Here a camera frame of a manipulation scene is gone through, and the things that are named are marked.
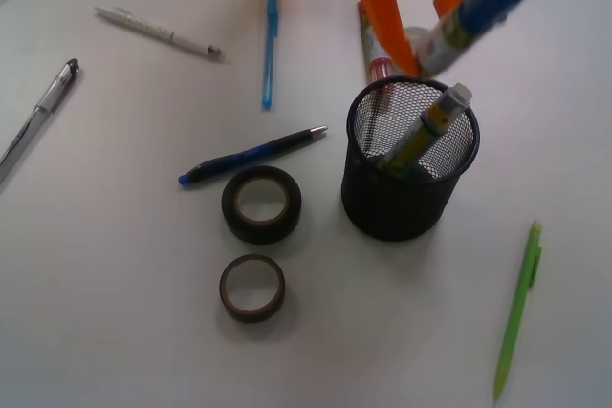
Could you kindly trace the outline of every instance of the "mesh cup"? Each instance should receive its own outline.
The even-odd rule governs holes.
[[[375,81],[348,113],[342,202],[353,224],[383,241],[415,238],[440,219],[459,177],[476,157],[478,122],[471,109],[425,153],[409,178],[376,167],[412,122],[447,88],[406,75]]]

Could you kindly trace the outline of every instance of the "blue marker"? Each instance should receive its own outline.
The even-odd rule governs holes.
[[[266,60],[264,61],[264,110],[272,109],[274,87],[274,40],[278,37],[278,0],[268,0],[268,31],[266,36]]]
[[[179,177],[179,183],[181,185],[190,185],[192,183],[201,182],[217,174],[222,174],[237,167],[249,164],[250,162],[260,161],[273,155],[278,155],[312,140],[315,135],[323,133],[326,130],[327,126],[306,129],[299,133],[264,143],[263,145],[259,145],[245,152],[205,161],[195,166],[185,175]]]
[[[455,62],[476,40],[505,21],[522,0],[463,0],[417,47],[421,72],[437,75]]]

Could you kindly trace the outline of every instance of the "pen tip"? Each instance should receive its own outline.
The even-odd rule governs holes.
[[[323,132],[327,131],[327,126],[319,126],[317,128],[313,128],[310,130],[311,134],[321,134]]]
[[[179,177],[179,183],[181,185],[189,185],[191,183],[191,179],[189,178],[189,175],[185,174],[185,175]]]
[[[71,59],[70,61],[68,61],[68,62],[66,63],[66,65],[67,65],[68,67],[70,67],[70,73],[71,73],[72,75],[74,75],[74,74],[76,74],[76,73],[77,73],[77,70],[78,70],[78,60],[76,60],[76,59]]]

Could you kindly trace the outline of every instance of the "white pen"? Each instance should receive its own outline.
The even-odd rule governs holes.
[[[0,158],[0,182],[7,177],[9,171],[15,165],[24,152],[30,140],[36,135],[47,116],[55,110],[57,103],[64,94],[66,86],[75,79],[78,71],[78,61],[68,61],[45,93],[34,107],[30,117],[26,120],[15,139],[11,142],[9,149]]]
[[[178,47],[197,54],[202,54],[215,60],[221,61],[225,58],[225,52],[219,47],[196,43],[193,40],[181,36],[176,31],[171,31],[163,26],[158,26],[150,23],[147,20],[137,18],[129,11],[125,11],[123,9],[101,9],[100,7],[95,7],[95,9],[104,19],[122,24],[123,26],[127,26],[128,28],[132,28],[136,31],[144,32],[148,35],[159,38],[164,42],[172,43]]]

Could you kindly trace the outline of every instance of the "silver pen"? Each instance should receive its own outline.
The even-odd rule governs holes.
[[[45,92],[45,95],[34,107],[33,112],[28,117],[28,120],[19,130],[15,139],[11,142],[11,146],[0,158],[0,182],[7,177],[9,171],[15,165],[21,154],[24,152],[30,140],[36,135],[36,132],[47,119],[47,116],[55,110],[57,103],[64,93],[66,86],[73,81],[78,71],[78,61],[71,59],[62,67],[61,71]]]

